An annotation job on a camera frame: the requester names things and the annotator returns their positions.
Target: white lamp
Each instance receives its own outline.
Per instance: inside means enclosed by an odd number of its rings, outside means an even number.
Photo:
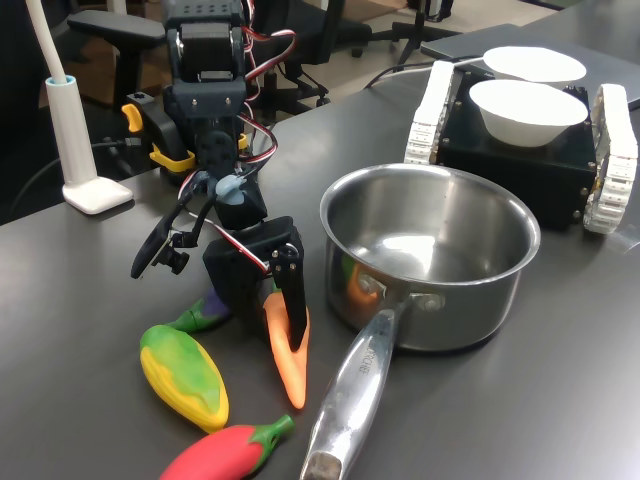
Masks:
[[[26,0],[38,43],[51,72],[46,88],[64,175],[62,194],[78,210],[94,215],[128,202],[133,193],[113,180],[98,176],[78,84],[62,69],[40,2]]]

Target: pot rim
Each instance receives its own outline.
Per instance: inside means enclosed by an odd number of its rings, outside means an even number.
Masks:
[[[530,238],[529,250],[527,251],[526,255],[516,265],[514,265],[510,269],[502,273],[499,273],[498,275],[482,278],[479,280],[465,281],[465,282],[438,282],[438,281],[431,281],[431,280],[429,281],[419,280],[416,278],[405,277],[402,275],[393,275],[388,272],[385,272],[384,270],[379,269],[375,265],[355,255],[351,250],[349,250],[345,245],[342,244],[342,242],[340,242],[336,238],[336,236],[333,234],[333,231],[331,230],[331,226],[329,225],[328,211],[329,211],[329,205],[331,204],[333,199],[336,197],[336,195],[338,195],[338,193],[343,188],[345,188],[346,185],[349,185],[355,182],[360,177],[371,175],[372,172],[379,172],[382,170],[409,170],[409,171],[415,171],[415,172],[430,172],[440,176],[450,176],[453,174],[455,176],[463,177],[472,182],[476,182],[484,185],[485,187],[489,188],[490,190],[493,190],[494,192],[504,196],[507,200],[509,200],[509,203],[514,207],[514,209],[522,217],[522,219],[525,222],[525,228],[529,230],[529,238]],[[536,217],[533,215],[533,213],[531,213],[531,210],[529,210],[529,207],[527,207],[513,193],[501,187],[500,185],[490,180],[487,180],[486,178],[479,177],[478,175],[474,175],[468,172],[463,172],[462,170],[457,170],[455,168],[440,167],[435,165],[389,163],[385,165],[376,165],[373,167],[366,167],[360,170],[356,170],[355,172],[348,173],[347,175],[333,182],[333,184],[326,190],[326,192],[322,196],[322,200],[320,200],[320,220],[322,221],[322,226],[324,227],[324,230],[327,233],[327,236],[331,239],[331,241],[334,244],[336,244],[342,250],[342,252],[344,252],[346,255],[349,255],[356,262],[366,265],[372,271],[382,276],[395,279],[395,280],[401,280],[401,281],[411,282],[419,285],[425,285],[425,286],[433,286],[433,285],[443,286],[443,287],[473,286],[473,285],[482,285],[485,283],[496,282],[498,280],[509,277],[514,273],[517,273],[520,270],[522,270],[531,260],[533,260],[533,257],[536,256],[536,253],[538,253],[538,249],[540,248],[541,232],[540,232],[540,226],[538,225],[538,221],[536,220]]]

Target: table surface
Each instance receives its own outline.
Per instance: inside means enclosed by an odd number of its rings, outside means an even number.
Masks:
[[[639,26],[638,0],[581,0],[523,28],[640,64]]]
[[[257,478],[298,478],[324,390],[354,337],[324,299],[322,193],[347,172],[402,159],[425,84],[424,74],[399,76],[276,128],[281,148],[260,182],[271,215],[292,215],[305,245],[305,409],[293,411],[269,349],[239,322],[196,335],[224,377],[229,425],[285,412],[297,422]],[[157,172],[124,184],[135,206],[90,218],[62,204],[0,228],[0,478],[154,479],[203,435],[153,393],[138,341],[209,288],[199,255],[214,234],[203,231],[179,277],[157,267],[132,280],[133,257],[176,191]],[[603,241],[579,226],[544,232],[507,323],[483,348],[396,352],[349,478],[638,478],[636,225],[637,193]]]

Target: stainless steel saucepan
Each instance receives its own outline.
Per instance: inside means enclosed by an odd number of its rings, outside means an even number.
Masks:
[[[498,185],[443,167],[391,164],[335,182],[320,204],[327,295],[361,329],[329,385],[302,480],[342,480],[378,406],[393,346],[486,340],[504,321],[540,228]]]

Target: toy red chili pepper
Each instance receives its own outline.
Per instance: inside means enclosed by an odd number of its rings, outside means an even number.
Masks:
[[[285,415],[272,425],[236,425],[212,433],[182,452],[160,480],[239,480],[257,470],[280,435],[293,428]]]

